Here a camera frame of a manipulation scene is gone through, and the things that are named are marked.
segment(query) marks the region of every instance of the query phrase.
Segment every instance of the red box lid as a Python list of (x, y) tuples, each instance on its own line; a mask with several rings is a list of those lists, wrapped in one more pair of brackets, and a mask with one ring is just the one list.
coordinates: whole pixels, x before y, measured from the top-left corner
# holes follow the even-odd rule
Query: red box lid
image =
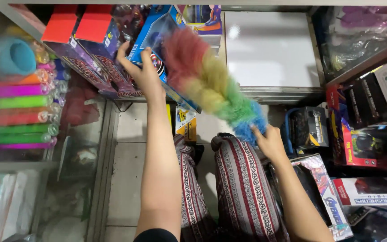
[(68, 43), (77, 22), (77, 4), (58, 4), (53, 9), (41, 41)]
[(111, 21), (109, 4), (90, 4), (87, 6), (76, 31), (76, 39), (102, 43)]

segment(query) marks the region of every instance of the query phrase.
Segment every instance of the white board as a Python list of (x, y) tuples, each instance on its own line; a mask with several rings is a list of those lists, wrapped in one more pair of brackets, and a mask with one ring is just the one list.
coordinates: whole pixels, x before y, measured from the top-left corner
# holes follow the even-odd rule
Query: white board
[(305, 13), (225, 12), (225, 31), (241, 86), (320, 87)]

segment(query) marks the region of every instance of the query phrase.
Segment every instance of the right hand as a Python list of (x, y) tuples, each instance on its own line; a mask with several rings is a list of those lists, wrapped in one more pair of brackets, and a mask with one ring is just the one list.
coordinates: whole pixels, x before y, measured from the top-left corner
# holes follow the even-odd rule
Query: right hand
[(152, 54), (150, 47), (147, 47), (141, 52), (142, 69), (138, 68), (125, 57), (128, 47), (129, 41), (126, 41), (119, 47), (117, 60), (135, 80), (148, 102), (165, 101), (165, 90), (161, 85), (161, 80), (150, 58)]
[(256, 136), (256, 143), (258, 143), (259, 149), (272, 163), (288, 161), (279, 128), (268, 124), (265, 135), (263, 135), (257, 127), (253, 126), (252, 132)]

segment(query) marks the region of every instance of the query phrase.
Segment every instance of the rainbow feather duster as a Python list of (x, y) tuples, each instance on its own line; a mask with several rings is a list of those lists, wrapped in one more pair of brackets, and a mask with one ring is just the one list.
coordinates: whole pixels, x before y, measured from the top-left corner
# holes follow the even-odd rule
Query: rainbow feather duster
[(168, 84), (202, 109), (225, 120), (235, 135), (250, 144), (256, 137), (252, 125), (264, 133), (261, 107), (246, 98), (210, 46), (188, 28), (178, 29), (163, 44)]

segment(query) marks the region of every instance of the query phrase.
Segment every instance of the patterned pants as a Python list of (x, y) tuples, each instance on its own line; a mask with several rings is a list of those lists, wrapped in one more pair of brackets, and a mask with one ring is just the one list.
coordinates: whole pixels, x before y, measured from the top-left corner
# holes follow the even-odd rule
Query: patterned pants
[(194, 149), (183, 136), (174, 137), (182, 176), (182, 239), (196, 241), (285, 241), (281, 222), (264, 169), (252, 146), (235, 137), (216, 136), (216, 188), (219, 220), (204, 203), (192, 159)]

